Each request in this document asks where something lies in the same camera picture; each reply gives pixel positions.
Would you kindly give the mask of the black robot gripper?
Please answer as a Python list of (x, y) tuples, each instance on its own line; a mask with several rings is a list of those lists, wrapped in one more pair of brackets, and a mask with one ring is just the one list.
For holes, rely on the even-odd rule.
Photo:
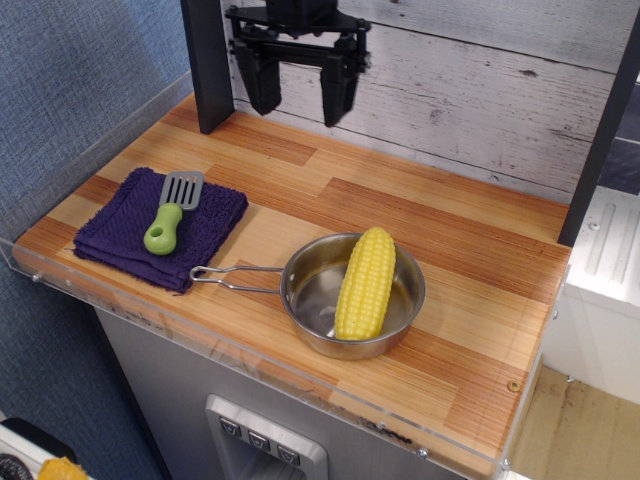
[[(370, 67), (366, 36), (371, 23), (338, 10), (336, 1), (267, 1), (263, 7), (231, 6), (233, 53), (251, 106), (267, 115), (281, 103), (280, 50), (290, 63), (313, 65), (321, 61), (320, 82), (326, 127), (336, 126), (352, 108), (361, 70)], [(285, 34), (294, 40), (337, 33), (332, 48), (281, 43)]]

